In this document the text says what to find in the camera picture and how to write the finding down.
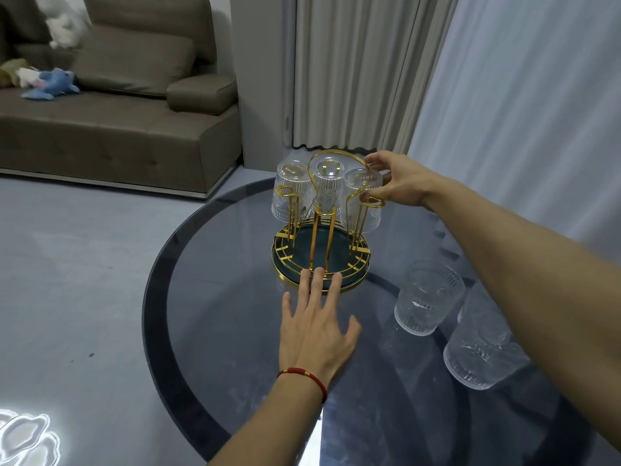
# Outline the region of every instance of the stuffed toy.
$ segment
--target stuffed toy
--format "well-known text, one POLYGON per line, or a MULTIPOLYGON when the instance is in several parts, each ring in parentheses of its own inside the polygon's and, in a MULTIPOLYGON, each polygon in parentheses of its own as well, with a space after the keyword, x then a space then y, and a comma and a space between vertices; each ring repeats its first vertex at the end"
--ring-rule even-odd
POLYGON ((24 59, 7 60, 0 66, 0 87, 8 88, 19 86, 19 76, 17 71, 21 68, 31 68, 28 61, 24 59))
POLYGON ((53 49, 72 49, 80 46, 88 31, 88 23, 65 0, 36 0, 39 10, 45 15, 50 29, 53 49))
POLYGON ((17 70, 20 88, 40 88, 43 86, 43 80, 39 79, 41 72, 34 68, 21 68, 17 70))
POLYGON ((22 98, 51 101, 57 96, 80 93, 80 88, 73 84, 73 72, 55 68, 51 72, 41 72, 39 79, 43 81, 42 87, 27 91, 22 98))

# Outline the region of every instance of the round tray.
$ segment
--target round tray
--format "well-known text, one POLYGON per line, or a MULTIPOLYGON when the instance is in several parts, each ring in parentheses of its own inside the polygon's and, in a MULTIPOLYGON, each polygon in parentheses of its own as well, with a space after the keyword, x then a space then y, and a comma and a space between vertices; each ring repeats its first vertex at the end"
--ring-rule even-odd
MULTIPOLYGON (((285 226, 276 234, 274 245, 272 245, 272 262, 278 275, 282 280, 296 286, 300 284, 301 271, 311 267, 313 226, 312 218, 305 220, 300 225, 295 238, 295 246, 289 239, 289 226, 285 226)), ((334 225, 330 254, 326 265, 329 239, 330 226, 325 224, 317 226, 312 269, 321 266, 327 270, 323 277, 323 292, 326 293, 330 288, 332 276, 335 273, 343 275, 341 292, 355 288, 369 272, 371 251, 366 239, 360 235, 356 248, 350 251, 352 235, 337 222, 334 225)))

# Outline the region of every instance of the sofa base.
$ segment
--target sofa base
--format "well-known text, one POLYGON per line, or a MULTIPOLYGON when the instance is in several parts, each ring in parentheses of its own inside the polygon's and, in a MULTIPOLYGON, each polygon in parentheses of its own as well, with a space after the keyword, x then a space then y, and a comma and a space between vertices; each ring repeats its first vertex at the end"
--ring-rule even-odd
POLYGON ((130 183, 114 183, 112 181, 100 181, 97 179, 86 179, 86 178, 76 178, 73 176, 61 176, 61 175, 53 175, 47 173, 37 173, 37 172, 23 172, 21 170, 9 170, 7 168, 0 168, 0 176, 1 175, 13 175, 13 176, 23 176, 27 178, 41 178, 41 179, 50 179, 55 181, 66 181, 69 183, 77 183, 77 184, 89 184, 95 186, 107 186, 107 187, 115 187, 121 189, 130 189, 133 191, 144 191, 146 193, 163 193, 163 194, 174 194, 177 196, 191 197, 195 199, 207 199, 210 195, 212 195, 220 185, 235 171, 237 165, 230 167, 224 174, 215 182, 215 184, 207 191, 206 193, 196 193, 194 191, 183 191, 182 189, 169 189, 169 188, 160 188, 155 186, 143 186, 140 184, 130 184, 130 183))

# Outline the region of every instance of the sofa armrest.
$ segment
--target sofa armrest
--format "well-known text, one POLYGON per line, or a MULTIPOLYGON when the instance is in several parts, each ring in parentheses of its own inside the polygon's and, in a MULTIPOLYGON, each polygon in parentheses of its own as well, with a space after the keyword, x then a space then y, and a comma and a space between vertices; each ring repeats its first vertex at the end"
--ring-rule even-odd
POLYGON ((237 82, 222 75, 197 75, 169 85, 166 99, 173 111, 218 116, 237 101, 237 82))

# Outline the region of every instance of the hand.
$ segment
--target hand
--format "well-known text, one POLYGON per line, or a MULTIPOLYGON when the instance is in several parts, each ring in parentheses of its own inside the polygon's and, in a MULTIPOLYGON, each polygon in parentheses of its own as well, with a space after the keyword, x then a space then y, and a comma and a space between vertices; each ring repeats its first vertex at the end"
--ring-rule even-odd
POLYGON ((334 376, 353 355, 362 327, 351 316, 345 335, 338 328, 337 305, 343 281, 340 273, 332 276, 323 309, 323 268, 315 270, 309 295, 310 278, 311 272, 303 270, 295 315, 291 315, 291 293, 283 294, 278 358, 281 370, 302 368, 318 377, 327 389, 334 376))
POLYGON ((361 193, 360 200, 368 201, 370 197, 393 201, 410 206, 426 206, 425 198, 431 188, 444 179, 442 175, 432 172, 407 155, 400 155, 381 150, 365 157, 369 167, 381 172, 390 170, 384 175, 384 186, 361 193))

